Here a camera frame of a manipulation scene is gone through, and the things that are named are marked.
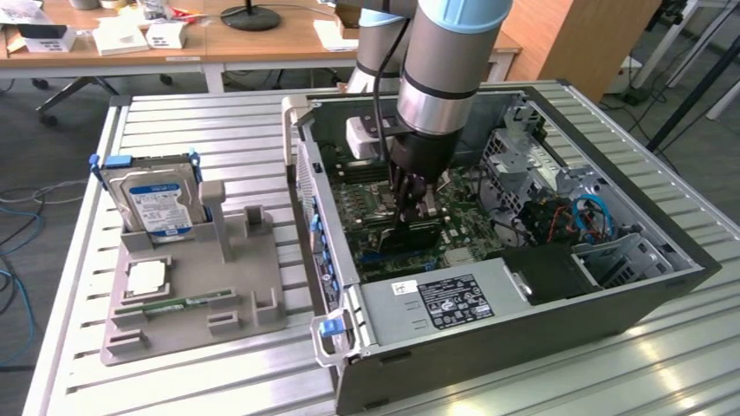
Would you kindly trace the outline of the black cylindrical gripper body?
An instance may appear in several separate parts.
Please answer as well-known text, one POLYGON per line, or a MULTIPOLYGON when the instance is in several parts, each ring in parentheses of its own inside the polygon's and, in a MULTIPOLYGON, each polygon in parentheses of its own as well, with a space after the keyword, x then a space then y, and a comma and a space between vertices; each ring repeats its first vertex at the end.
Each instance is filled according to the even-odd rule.
POLYGON ((457 130, 444 135, 416 131, 399 134, 389 154, 393 179, 415 175, 425 181, 436 181, 449 166, 461 133, 457 130))

